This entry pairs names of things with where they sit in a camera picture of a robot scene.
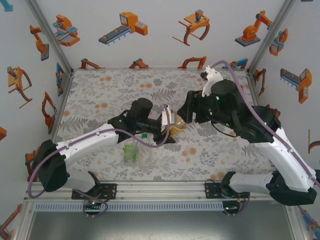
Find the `floral tablecloth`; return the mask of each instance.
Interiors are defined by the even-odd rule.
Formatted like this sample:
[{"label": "floral tablecloth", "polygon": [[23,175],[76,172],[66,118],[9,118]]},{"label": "floral tablecloth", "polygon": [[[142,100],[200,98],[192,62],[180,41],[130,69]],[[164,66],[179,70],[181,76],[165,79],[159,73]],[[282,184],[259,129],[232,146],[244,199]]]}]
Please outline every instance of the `floral tablecloth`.
[{"label": "floral tablecloth", "polygon": [[[75,71],[69,96],[59,125],[56,142],[65,141],[92,131],[122,111],[130,109],[138,98],[153,102],[150,117],[156,119],[164,104],[177,111],[187,92],[200,90],[205,84],[199,71],[187,69],[117,69]],[[225,79],[232,79],[220,70]],[[244,71],[236,71],[246,96],[252,103]],[[230,129],[217,127],[234,134]],[[76,170],[92,171],[104,181],[204,181],[221,180],[226,172],[262,174],[271,171],[271,164],[246,140],[217,132],[209,122],[191,123],[177,137],[175,144],[152,149],[155,165],[142,170],[128,167],[123,161],[123,144],[103,147],[79,159]]]}]

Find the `white wall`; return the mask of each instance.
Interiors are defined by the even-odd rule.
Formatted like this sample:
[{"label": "white wall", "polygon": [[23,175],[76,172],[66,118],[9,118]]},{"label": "white wall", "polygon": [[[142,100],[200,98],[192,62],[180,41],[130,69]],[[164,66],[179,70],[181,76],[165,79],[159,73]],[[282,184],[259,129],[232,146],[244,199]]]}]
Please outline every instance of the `white wall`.
[{"label": "white wall", "polygon": [[[41,61],[36,48],[36,38],[30,33],[30,25],[39,27],[25,1],[10,0],[12,12],[5,12],[0,5],[0,127],[6,129],[7,136],[0,141],[0,224],[21,203],[27,189],[27,168],[25,154],[32,153],[43,141],[50,138],[45,118],[41,112],[45,91],[49,93],[57,109],[62,102],[56,86],[56,63],[59,61],[53,49],[49,50],[49,59]],[[39,33],[42,41],[46,37]],[[25,90],[32,101],[21,109],[25,101],[14,91],[8,93],[7,67],[19,66],[29,75],[32,87]],[[53,109],[47,104],[47,113]]]},{"label": "white wall", "polygon": [[[320,140],[320,2],[300,2],[285,19],[280,30],[288,28],[288,38],[278,56],[267,52],[258,70],[266,69],[265,91],[260,99],[262,104],[270,104],[280,110],[280,121],[289,140],[303,159],[314,169],[320,169],[320,147],[314,147],[308,154],[308,129],[311,142]],[[295,87],[287,85],[280,77],[280,69],[300,75],[305,68],[312,74],[308,99],[300,104]],[[261,81],[257,83],[260,91]],[[313,206],[306,206],[310,214],[320,222],[320,191]]]},{"label": "white wall", "polygon": [[[151,68],[180,66],[191,57],[207,56],[207,64],[221,59],[228,62],[254,57],[261,42],[243,47],[235,42],[243,30],[253,25],[256,14],[262,10],[272,21],[283,0],[41,0],[38,1],[47,21],[53,24],[56,15],[61,14],[78,28],[80,41],[73,46],[61,46],[74,68],[87,58],[102,67],[128,68],[138,58]],[[183,39],[186,27],[178,23],[188,15],[201,9],[210,19],[210,30],[203,41],[193,36],[188,38],[190,46],[175,40]],[[148,35],[129,34],[116,40],[110,46],[98,41],[103,35],[121,25],[119,14],[132,12],[139,21],[148,25]],[[263,39],[267,27],[262,24],[258,37]]]}]

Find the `metal floor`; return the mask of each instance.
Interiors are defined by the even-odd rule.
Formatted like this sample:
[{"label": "metal floor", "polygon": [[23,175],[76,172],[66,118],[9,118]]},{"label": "metal floor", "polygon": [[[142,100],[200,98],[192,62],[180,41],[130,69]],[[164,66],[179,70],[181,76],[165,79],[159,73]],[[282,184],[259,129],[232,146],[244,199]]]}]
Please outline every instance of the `metal floor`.
[{"label": "metal floor", "polygon": [[37,212],[29,240],[292,240],[285,207],[252,201],[238,217],[220,211]]}]

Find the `metal bracket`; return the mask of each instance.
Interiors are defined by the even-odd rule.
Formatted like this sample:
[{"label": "metal bracket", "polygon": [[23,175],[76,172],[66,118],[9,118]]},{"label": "metal bracket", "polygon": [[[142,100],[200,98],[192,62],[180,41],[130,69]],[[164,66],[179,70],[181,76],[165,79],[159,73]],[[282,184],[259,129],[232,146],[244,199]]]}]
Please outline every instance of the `metal bracket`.
[{"label": "metal bracket", "polygon": [[223,195],[220,187],[220,183],[208,182],[204,184],[205,197],[206,199],[238,199],[238,198],[248,198],[248,192],[242,192],[234,195],[233,197],[226,197]]},{"label": "metal bracket", "polygon": [[[116,199],[116,195],[117,195],[117,184],[115,184],[115,183],[102,183],[101,184],[101,192],[96,198],[102,199],[102,200],[112,200],[112,199]],[[81,195],[80,193],[76,192],[75,190],[72,190],[71,199],[85,200],[85,199],[87,199],[87,197]]]}]

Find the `vent grille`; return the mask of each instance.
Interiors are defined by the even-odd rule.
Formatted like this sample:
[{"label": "vent grille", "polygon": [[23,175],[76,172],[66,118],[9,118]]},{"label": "vent grille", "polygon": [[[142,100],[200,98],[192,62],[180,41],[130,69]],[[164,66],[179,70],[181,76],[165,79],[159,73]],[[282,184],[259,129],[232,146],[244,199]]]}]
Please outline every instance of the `vent grille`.
[{"label": "vent grille", "polygon": [[[223,211],[222,201],[107,202],[108,212]],[[82,212],[82,202],[38,202],[36,212]],[[97,212],[105,205],[86,212]]]}]

